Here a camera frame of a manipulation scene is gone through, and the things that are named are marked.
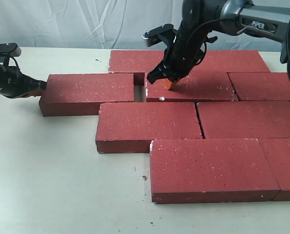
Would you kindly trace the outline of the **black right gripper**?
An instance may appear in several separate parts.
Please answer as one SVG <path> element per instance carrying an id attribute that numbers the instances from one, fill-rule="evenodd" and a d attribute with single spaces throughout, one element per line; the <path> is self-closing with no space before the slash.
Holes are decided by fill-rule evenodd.
<path id="1" fill-rule="evenodd" d="M 178 80 L 184 78 L 205 57 L 208 36 L 207 29 L 179 29 L 169 55 L 161 64 L 147 74 L 147 81 L 154 84 L 164 79 L 164 87 L 172 90 Z"/>

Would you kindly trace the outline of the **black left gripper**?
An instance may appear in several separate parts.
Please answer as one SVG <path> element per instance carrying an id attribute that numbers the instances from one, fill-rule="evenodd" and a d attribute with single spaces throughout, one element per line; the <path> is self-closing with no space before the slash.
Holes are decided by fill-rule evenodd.
<path id="1" fill-rule="evenodd" d="M 46 81 L 27 76 L 16 66 L 6 69 L 0 64 L 0 95 L 6 98 L 40 97 L 46 86 Z"/>

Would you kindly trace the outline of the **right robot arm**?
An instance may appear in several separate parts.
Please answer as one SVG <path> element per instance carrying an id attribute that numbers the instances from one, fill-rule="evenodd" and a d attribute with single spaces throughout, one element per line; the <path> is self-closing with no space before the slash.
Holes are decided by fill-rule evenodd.
<path id="1" fill-rule="evenodd" d="M 167 89 L 172 89 L 203 61 L 207 49 L 201 47 L 217 40 L 208 37 L 212 31 L 281 43 L 280 62 L 287 65 L 290 80 L 290 8 L 258 6 L 251 0 L 185 0 L 178 29 L 165 24 L 143 35 L 148 47 L 160 42 L 167 46 L 162 61 L 147 74 L 147 81 L 153 84 L 166 79 Z"/>

